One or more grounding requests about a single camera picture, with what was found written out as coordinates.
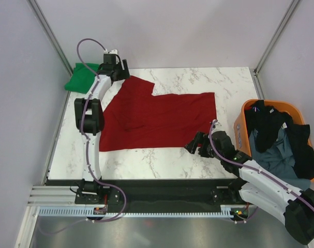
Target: black garment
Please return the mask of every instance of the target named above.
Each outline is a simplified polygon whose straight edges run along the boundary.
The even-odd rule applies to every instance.
[[[256,129],[256,149],[258,152],[266,152],[270,149],[278,137],[279,129],[283,125],[289,138],[292,153],[295,158],[293,167],[298,178],[314,178],[314,150],[308,145],[310,136],[309,125],[297,125],[286,112],[279,112],[273,106],[265,106],[263,100],[258,100],[245,110],[245,119],[248,136]]]

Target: white wall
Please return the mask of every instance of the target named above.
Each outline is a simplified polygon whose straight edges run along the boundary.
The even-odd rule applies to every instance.
[[[311,126],[314,147],[314,0],[300,3],[259,78],[267,98],[300,109]]]
[[[98,39],[131,68],[255,67],[291,0],[37,0],[71,65]],[[101,62],[102,50],[82,45]]]
[[[68,79],[26,0],[0,1],[0,248],[41,181]]]

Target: red cloth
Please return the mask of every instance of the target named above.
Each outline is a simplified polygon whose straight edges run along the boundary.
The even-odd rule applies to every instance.
[[[216,119],[214,93],[152,96],[154,84],[127,79],[104,111],[100,151],[184,147]]]

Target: table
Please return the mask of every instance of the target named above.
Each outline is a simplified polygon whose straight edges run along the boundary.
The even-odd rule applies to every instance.
[[[249,68],[132,69],[130,74],[155,83],[153,95],[214,92],[220,127],[235,144],[233,123],[243,103],[257,98]],[[105,109],[121,88],[115,82],[102,100]],[[71,92],[51,162],[49,179],[81,179],[84,168],[81,134],[76,129]],[[127,149],[99,153],[103,179],[233,178],[216,159],[189,154],[184,148]]]

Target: reflective floor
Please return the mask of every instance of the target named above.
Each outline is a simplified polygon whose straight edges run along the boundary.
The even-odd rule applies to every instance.
[[[56,231],[77,218],[40,217],[44,231]],[[236,247],[297,248],[275,218],[259,210],[247,224],[218,219],[123,218],[110,223],[79,223],[55,236],[36,231],[31,247]]]

